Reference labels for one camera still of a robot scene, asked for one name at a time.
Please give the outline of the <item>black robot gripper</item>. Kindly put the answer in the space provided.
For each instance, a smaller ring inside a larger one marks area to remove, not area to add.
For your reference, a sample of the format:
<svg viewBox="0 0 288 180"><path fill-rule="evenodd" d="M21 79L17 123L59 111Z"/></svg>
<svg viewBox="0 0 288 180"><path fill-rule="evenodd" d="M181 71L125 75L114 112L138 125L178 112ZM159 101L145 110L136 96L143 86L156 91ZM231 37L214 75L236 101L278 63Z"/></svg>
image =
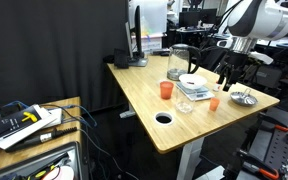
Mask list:
<svg viewBox="0 0 288 180"><path fill-rule="evenodd" d="M229 51L225 59L226 65L220 71L220 76L217 84L222 84L226 78L223 90L228 91L230 87L235 84L239 78L239 71L244 68L248 60L247 54Z"/></svg>

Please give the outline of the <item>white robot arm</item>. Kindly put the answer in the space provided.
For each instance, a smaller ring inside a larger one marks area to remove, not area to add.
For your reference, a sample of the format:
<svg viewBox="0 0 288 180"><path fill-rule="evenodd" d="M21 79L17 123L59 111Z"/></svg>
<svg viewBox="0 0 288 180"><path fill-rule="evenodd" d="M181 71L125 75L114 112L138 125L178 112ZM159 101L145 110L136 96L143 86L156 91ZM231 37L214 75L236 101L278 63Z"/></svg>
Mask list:
<svg viewBox="0 0 288 180"><path fill-rule="evenodd" d="M274 0L241 0L228 16L227 27L232 38L223 41L228 57L217 81L224 91L238 81L258 39L272 41L288 34L288 8Z"/></svg>

